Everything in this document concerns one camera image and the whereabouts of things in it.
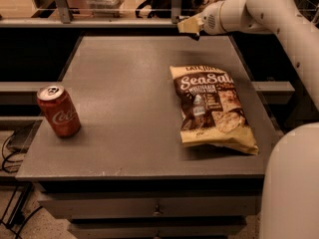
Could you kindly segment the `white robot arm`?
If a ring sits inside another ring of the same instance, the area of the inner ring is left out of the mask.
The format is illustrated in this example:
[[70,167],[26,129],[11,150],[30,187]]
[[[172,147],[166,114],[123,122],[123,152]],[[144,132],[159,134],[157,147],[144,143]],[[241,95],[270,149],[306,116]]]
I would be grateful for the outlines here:
[[[319,108],[319,29],[294,0],[224,0],[177,24],[182,33],[273,33]],[[266,167],[259,239],[319,239],[319,123],[286,133]]]

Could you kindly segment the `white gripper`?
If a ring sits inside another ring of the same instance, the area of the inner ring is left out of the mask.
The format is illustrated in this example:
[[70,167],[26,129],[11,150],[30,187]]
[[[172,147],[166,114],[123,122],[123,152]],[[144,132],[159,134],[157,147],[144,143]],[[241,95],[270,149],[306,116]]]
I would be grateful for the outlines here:
[[200,17],[194,15],[192,17],[181,20],[177,23],[180,33],[198,34],[201,28],[209,35],[224,34],[225,30],[221,24],[221,1],[206,6],[200,13]]

